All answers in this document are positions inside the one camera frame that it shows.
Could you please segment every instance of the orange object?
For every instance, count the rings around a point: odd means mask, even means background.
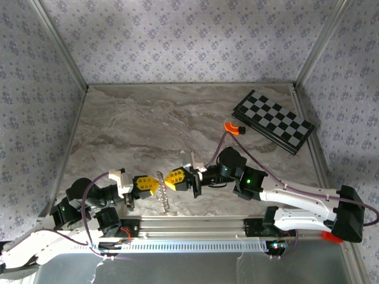
[[[225,122],[224,123],[224,127],[225,127],[225,130],[232,133],[233,135],[238,135],[239,134],[239,130],[237,126],[232,126],[232,123],[231,122]]]
[[[329,232],[323,231],[321,236],[324,240],[332,241],[334,243],[340,244],[343,242],[343,240],[341,240],[340,238],[337,238],[336,236],[334,236],[332,233],[329,233]]]

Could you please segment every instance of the marble surface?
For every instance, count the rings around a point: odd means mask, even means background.
[[[93,86],[87,94],[58,198],[81,177],[95,178],[109,169],[126,168],[134,175],[166,175],[182,164],[179,153],[191,149],[207,163],[232,121],[233,108],[252,90],[294,111],[287,85],[129,85]],[[305,144],[296,156],[278,147],[251,128],[240,141],[263,164],[286,180],[317,185],[316,172]],[[224,146],[235,146],[227,138]],[[252,162],[248,165],[257,168]],[[109,185],[104,179],[98,185]],[[193,198],[192,191],[168,189],[170,215],[261,215],[267,202],[245,201],[223,189],[204,188]],[[136,201],[133,212],[122,206],[121,216],[163,215],[155,196]]]

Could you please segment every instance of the checkered board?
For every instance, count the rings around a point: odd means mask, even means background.
[[[233,116],[295,155],[314,125],[252,90],[235,108]]]

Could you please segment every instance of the metal bar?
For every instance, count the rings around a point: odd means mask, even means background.
[[[313,44],[310,53],[308,54],[301,70],[299,71],[296,77],[296,86],[304,86],[305,81],[308,79],[311,74],[314,66],[316,65],[318,59],[326,48],[327,43],[330,38],[333,36],[334,31],[339,25],[342,17],[345,15],[346,10],[349,8],[352,0],[337,0],[330,10],[330,14],[322,26],[319,35],[317,36],[316,41]]]
[[[294,101],[295,109],[297,113],[305,120],[309,120],[304,110],[303,104],[301,103],[300,97],[295,91],[293,86],[290,88],[290,92],[293,97],[293,101]],[[325,161],[322,159],[323,155],[319,150],[320,147],[319,147],[316,131],[310,134],[309,138],[307,139],[307,145],[308,145],[309,152],[312,158],[314,170],[316,171],[316,176],[319,182],[319,186],[321,188],[330,188],[329,179],[327,178],[327,175],[326,175],[327,166],[326,166]]]
[[[43,214],[41,215],[41,217],[43,215],[44,216],[49,215],[50,211],[52,210],[52,208],[54,206],[54,203],[55,203],[55,200],[56,200],[56,196],[58,194],[58,190],[59,190],[59,187],[60,187],[60,183],[62,182],[63,175],[65,173],[65,169],[66,169],[66,166],[67,166],[67,162],[69,160],[69,156],[70,156],[70,153],[71,153],[73,139],[74,139],[74,136],[75,136],[75,133],[76,133],[76,128],[78,127],[79,119],[81,117],[81,113],[82,113],[85,97],[86,97],[86,91],[83,92],[82,99],[81,99],[81,101],[79,103],[78,110],[76,112],[76,116],[75,116],[75,120],[74,120],[72,129],[71,129],[69,141],[67,143],[65,155],[63,156],[62,164],[60,165],[59,170],[58,170],[58,175],[57,175],[57,179],[56,179],[55,184],[54,184],[53,192],[50,195],[50,202],[46,206],[46,208],[44,209]]]
[[[273,86],[273,87],[287,87],[289,83],[288,80],[279,80],[276,83],[253,83],[253,82],[214,82],[214,83],[199,83],[199,82],[193,82],[193,83],[111,83],[111,84],[90,84],[90,88],[109,88],[109,87],[115,87],[115,88],[125,88],[125,87],[173,87],[173,86],[220,86],[220,87],[228,87],[228,86]]]
[[[32,8],[36,11],[41,24],[45,27],[46,32],[48,33],[54,45],[56,46],[64,63],[66,64],[71,75],[73,76],[75,82],[83,91],[87,91],[88,86],[79,68],[76,66],[75,61],[73,60],[69,50],[67,49],[66,44],[63,41],[63,38],[60,36],[57,28],[53,24],[53,20],[47,12],[47,9],[45,8],[44,4],[41,2],[41,0],[29,0],[29,2]]]
[[[265,240],[233,241],[179,241],[179,240],[134,240],[124,244],[119,250],[107,250],[107,253],[238,253],[267,252]],[[89,248],[72,246],[62,253],[92,253]]]
[[[307,119],[307,115],[304,111],[303,104],[301,103],[300,96],[294,89],[291,90],[291,94],[294,99],[297,113],[300,114],[304,119]],[[316,133],[312,133],[310,135],[307,144],[310,150],[313,166],[317,174],[317,179],[319,181],[319,186],[323,188],[330,188],[329,179],[326,175],[327,165],[325,160],[322,159],[322,153],[319,151],[320,144],[316,138]],[[363,264],[361,254],[359,253],[358,245],[344,241],[341,244],[341,250],[352,283],[369,284],[370,280],[368,278],[366,268]]]
[[[139,239],[148,240],[252,240],[246,238],[243,220],[252,216],[140,217]],[[319,231],[300,231],[300,238],[320,239]],[[265,237],[276,240],[276,237]],[[117,238],[101,241],[116,242]]]

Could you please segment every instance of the patterned wallpaper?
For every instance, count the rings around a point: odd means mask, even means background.
[[[0,3],[0,240],[48,203],[82,92],[27,1]]]
[[[333,4],[43,2],[87,83],[294,81]]]
[[[351,185],[379,207],[379,2],[354,1],[306,81],[303,99],[333,186]],[[373,220],[373,214],[367,215]],[[379,283],[379,227],[364,229],[361,248]]]

